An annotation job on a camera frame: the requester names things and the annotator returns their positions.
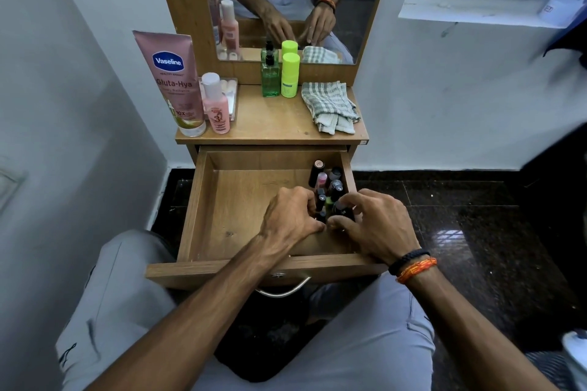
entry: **metal drawer handle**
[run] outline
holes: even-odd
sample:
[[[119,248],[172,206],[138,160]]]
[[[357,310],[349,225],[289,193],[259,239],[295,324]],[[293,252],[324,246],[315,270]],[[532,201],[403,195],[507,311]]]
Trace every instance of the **metal drawer handle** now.
[[[300,284],[298,284],[295,288],[293,288],[290,291],[284,292],[282,294],[272,294],[270,292],[266,292],[262,289],[255,289],[255,291],[259,292],[261,295],[264,295],[266,297],[270,297],[270,298],[283,298],[283,297],[287,297],[289,295],[292,295],[294,292],[299,291],[302,286],[304,286],[305,283],[307,283],[310,278],[312,278],[311,276],[307,277],[305,280],[303,280]]]

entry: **vaseline logo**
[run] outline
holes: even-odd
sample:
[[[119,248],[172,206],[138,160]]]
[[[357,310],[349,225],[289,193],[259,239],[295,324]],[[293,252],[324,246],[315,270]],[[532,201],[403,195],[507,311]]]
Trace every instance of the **vaseline logo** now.
[[[163,71],[177,72],[184,69],[183,59],[171,51],[160,51],[153,55],[155,67]]]

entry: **open drawer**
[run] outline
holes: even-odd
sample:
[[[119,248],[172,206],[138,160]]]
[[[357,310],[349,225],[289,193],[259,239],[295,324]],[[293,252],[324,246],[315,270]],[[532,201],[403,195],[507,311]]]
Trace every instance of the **open drawer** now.
[[[146,277],[168,288],[196,289],[218,272],[260,229],[280,187],[308,187],[316,159],[342,168],[355,192],[345,146],[202,146],[177,262],[151,264]],[[344,232],[322,232],[298,243],[262,286],[312,283],[380,274],[387,266],[359,253]]]

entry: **left hand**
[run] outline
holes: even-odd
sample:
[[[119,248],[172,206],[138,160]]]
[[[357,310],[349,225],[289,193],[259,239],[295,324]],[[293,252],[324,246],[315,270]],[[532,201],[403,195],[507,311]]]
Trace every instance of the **left hand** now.
[[[269,202],[259,232],[268,253],[281,259],[296,243],[323,231],[326,224],[315,220],[315,213],[316,200],[311,190],[281,187]]]
[[[336,17],[332,8],[326,3],[319,3],[306,19],[306,28],[301,39],[305,39],[308,44],[316,46],[326,39],[335,24]]]

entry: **checkered towel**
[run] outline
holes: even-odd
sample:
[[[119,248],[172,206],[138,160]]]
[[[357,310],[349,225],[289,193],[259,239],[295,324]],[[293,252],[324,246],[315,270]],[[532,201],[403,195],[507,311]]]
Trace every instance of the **checkered towel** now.
[[[302,98],[319,131],[331,135],[335,130],[355,134],[353,123],[361,118],[356,105],[346,96],[345,83],[305,82],[302,84]]]
[[[307,64],[340,64],[341,60],[338,54],[323,46],[307,46],[302,53],[302,62]]]

